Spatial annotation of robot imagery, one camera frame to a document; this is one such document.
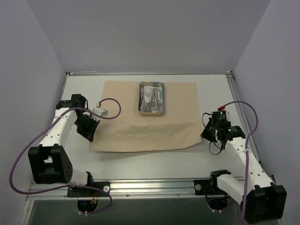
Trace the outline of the beige cloth wrap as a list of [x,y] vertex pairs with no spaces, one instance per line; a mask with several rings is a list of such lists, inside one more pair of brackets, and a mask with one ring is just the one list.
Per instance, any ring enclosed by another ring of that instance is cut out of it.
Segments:
[[106,81],[102,103],[113,120],[101,120],[89,149],[95,152],[181,150],[202,141],[204,130],[195,83],[165,82],[165,112],[138,112],[139,82]]

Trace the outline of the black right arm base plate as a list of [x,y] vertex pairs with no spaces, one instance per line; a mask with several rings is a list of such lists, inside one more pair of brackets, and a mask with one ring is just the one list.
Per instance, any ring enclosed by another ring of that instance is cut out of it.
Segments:
[[229,174],[204,179],[194,180],[195,195],[229,195],[234,198],[240,196],[238,181]]

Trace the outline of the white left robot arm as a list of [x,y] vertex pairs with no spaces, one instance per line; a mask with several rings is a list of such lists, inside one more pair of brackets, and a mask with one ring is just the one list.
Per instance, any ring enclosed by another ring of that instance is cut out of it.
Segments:
[[84,114],[86,98],[73,94],[70,100],[62,100],[56,105],[52,127],[37,147],[31,147],[28,157],[32,175],[37,184],[63,183],[78,185],[83,196],[94,193],[95,185],[90,173],[74,169],[64,149],[73,125],[77,133],[92,142],[99,121]]

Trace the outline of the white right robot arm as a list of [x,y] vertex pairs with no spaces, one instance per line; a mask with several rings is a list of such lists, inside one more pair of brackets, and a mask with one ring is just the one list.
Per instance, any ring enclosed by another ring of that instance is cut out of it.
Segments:
[[211,143],[220,142],[220,151],[227,151],[244,172],[244,182],[227,170],[212,171],[208,188],[217,194],[228,194],[240,205],[242,221],[257,224],[283,217],[287,192],[267,175],[247,143],[247,136],[239,126],[222,122],[219,126],[209,119],[201,134]]

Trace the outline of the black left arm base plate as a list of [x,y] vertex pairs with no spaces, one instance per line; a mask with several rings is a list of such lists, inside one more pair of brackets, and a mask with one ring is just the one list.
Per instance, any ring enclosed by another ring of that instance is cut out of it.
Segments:
[[87,198],[87,197],[108,197],[111,183],[108,181],[95,181],[92,188],[87,186],[71,186],[67,190],[67,197]]

